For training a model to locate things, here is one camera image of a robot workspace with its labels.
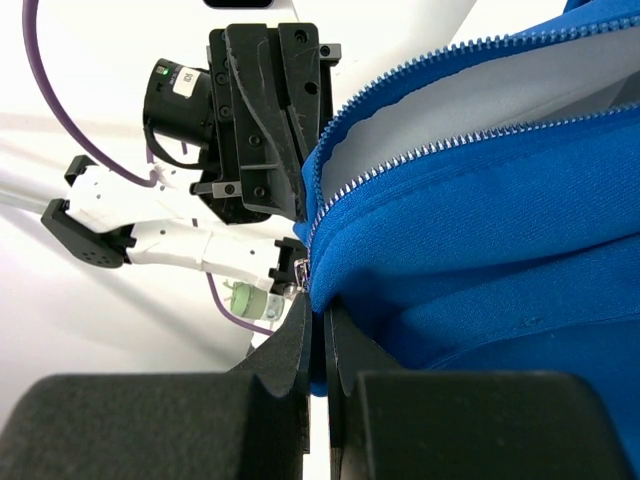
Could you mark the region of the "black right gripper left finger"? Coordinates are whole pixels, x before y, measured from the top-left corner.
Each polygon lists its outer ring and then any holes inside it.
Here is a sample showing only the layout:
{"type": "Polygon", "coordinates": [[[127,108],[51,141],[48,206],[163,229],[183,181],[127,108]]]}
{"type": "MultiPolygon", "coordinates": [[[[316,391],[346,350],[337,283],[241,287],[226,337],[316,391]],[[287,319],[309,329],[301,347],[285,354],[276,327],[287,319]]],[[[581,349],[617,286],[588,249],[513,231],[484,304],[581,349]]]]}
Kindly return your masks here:
{"type": "Polygon", "coordinates": [[[309,451],[312,311],[225,373],[53,375],[1,433],[5,479],[299,479],[309,451]]]}

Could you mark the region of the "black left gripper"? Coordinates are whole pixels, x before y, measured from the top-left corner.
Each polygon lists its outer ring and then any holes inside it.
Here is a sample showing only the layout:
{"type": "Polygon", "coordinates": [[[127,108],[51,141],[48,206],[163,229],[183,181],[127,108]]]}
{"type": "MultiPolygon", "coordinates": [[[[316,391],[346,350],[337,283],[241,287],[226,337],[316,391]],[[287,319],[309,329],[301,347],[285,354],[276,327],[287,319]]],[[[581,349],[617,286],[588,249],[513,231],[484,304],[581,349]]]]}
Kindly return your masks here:
{"type": "Polygon", "coordinates": [[[226,224],[302,220],[300,164],[333,115],[330,70],[340,60],[340,45],[321,42],[312,23],[214,29],[207,68],[165,58],[153,67],[147,145],[163,162],[199,172],[190,194],[226,224]]]}

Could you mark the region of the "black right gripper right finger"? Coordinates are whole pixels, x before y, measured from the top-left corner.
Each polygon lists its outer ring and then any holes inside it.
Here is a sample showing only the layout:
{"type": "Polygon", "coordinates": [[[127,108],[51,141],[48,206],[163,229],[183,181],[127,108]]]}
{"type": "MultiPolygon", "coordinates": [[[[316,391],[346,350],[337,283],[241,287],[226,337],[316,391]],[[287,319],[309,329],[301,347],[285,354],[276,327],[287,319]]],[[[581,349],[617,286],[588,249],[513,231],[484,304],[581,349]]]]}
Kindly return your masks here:
{"type": "Polygon", "coordinates": [[[324,315],[335,479],[631,479],[596,392],[553,371],[402,367],[335,301],[324,315]]]}

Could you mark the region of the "blue zip-up vest jacket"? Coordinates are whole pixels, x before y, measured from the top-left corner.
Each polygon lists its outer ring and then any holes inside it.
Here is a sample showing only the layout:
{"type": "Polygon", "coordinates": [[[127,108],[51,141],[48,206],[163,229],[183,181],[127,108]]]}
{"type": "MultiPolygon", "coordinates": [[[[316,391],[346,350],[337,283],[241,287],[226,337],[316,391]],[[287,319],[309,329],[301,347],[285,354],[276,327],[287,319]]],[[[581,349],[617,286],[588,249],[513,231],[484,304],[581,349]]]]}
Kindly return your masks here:
{"type": "Polygon", "coordinates": [[[402,367],[553,371],[639,475],[639,5],[570,1],[371,82],[308,158],[312,390],[335,301],[402,367]]]}

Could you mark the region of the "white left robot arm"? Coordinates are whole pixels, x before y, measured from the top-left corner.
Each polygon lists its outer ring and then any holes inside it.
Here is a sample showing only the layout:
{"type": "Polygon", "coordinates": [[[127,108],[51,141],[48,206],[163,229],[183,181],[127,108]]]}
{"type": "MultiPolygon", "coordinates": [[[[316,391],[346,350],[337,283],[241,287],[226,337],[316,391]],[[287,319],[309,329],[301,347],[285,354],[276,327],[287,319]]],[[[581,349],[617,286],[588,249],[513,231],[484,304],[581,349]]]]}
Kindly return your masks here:
{"type": "Polygon", "coordinates": [[[49,203],[43,226],[99,268],[172,265],[283,294],[304,246],[252,239],[239,227],[306,219],[302,168],[330,120],[340,58],[315,25],[282,23],[211,31],[203,69],[158,60],[142,114],[154,185],[76,156],[68,193],[49,203]]]}

